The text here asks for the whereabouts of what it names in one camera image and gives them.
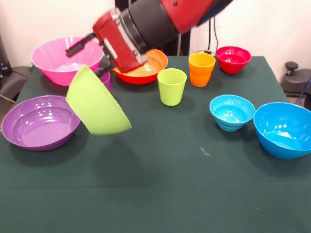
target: orange cup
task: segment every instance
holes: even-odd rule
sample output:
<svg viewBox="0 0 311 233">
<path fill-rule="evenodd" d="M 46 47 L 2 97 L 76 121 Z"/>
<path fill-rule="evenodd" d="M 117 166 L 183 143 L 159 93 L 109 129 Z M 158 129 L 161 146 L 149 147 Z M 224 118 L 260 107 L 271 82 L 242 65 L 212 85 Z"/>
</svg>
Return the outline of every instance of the orange cup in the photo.
<svg viewBox="0 0 311 233">
<path fill-rule="evenodd" d="M 192 54 L 188 59 L 188 63 L 192 85 L 197 87 L 206 86 L 215 67 L 216 59 L 212 55 L 202 52 Z"/>
</svg>

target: lime green cup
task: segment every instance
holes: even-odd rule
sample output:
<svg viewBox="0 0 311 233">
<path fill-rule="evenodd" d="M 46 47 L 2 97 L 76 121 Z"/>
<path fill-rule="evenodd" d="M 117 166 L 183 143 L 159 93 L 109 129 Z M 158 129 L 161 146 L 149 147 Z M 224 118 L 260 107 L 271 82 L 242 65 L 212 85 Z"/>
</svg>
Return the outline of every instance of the lime green cup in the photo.
<svg viewBox="0 0 311 233">
<path fill-rule="evenodd" d="M 179 69 L 164 69 L 159 72 L 158 83 L 161 102 L 166 106 L 176 106 L 181 102 L 187 75 Z"/>
</svg>

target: white wall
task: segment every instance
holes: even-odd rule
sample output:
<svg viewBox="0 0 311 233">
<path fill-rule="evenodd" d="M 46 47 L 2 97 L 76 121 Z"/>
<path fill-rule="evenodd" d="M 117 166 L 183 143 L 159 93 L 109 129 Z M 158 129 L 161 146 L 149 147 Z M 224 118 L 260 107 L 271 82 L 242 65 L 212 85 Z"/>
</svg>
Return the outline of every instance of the white wall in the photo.
<svg viewBox="0 0 311 233">
<path fill-rule="evenodd" d="M 289 60 L 311 68 L 310 9 L 311 0 L 234 0 L 216 17 L 220 46 L 237 45 L 265 56 L 279 80 Z M 192 31 L 190 51 L 206 49 L 207 43 L 205 23 Z"/>
<path fill-rule="evenodd" d="M 46 40 L 89 33 L 113 6 L 114 0 L 0 0 L 0 33 L 11 65 L 30 65 L 31 51 Z M 220 46 L 266 56 L 278 79 L 288 60 L 311 68 L 310 9 L 311 0 L 234 0 L 217 16 Z M 190 51 L 205 49 L 207 39 L 208 24 L 194 29 Z"/>
<path fill-rule="evenodd" d="M 0 33 L 11 66 L 30 65 L 39 44 L 86 35 L 114 0 L 0 0 Z"/>
</svg>

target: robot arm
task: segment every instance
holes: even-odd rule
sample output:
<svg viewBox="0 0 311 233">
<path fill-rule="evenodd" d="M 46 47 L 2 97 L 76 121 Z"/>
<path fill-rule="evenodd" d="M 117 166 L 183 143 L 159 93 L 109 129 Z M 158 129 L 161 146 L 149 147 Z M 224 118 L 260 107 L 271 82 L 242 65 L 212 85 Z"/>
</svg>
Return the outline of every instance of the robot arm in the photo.
<svg viewBox="0 0 311 233">
<path fill-rule="evenodd" d="M 138 0 L 123 12 L 114 8 L 104 13 L 93 32 L 67 49 L 66 55 L 78 53 L 96 37 L 110 64 L 129 72 L 147 61 L 147 51 L 203 24 L 232 1 Z"/>
</svg>

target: blue bowl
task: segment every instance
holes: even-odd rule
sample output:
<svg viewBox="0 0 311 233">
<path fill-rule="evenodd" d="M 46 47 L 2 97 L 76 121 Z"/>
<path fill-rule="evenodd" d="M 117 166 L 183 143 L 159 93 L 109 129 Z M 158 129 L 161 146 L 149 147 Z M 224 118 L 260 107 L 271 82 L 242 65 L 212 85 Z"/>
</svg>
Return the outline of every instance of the blue bowl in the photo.
<svg viewBox="0 0 311 233">
<path fill-rule="evenodd" d="M 254 125 L 259 142 L 269 154 L 280 159 L 296 159 L 311 153 L 311 111 L 274 102 L 261 106 Z"/>
<path fill-rule="evenodd" d="M 236 131 L 247 124 L 255 114 L 253 104 L 241 96 L 221 95 L 214 98 L 209 109 L 220 128 Z"/>
</svg>

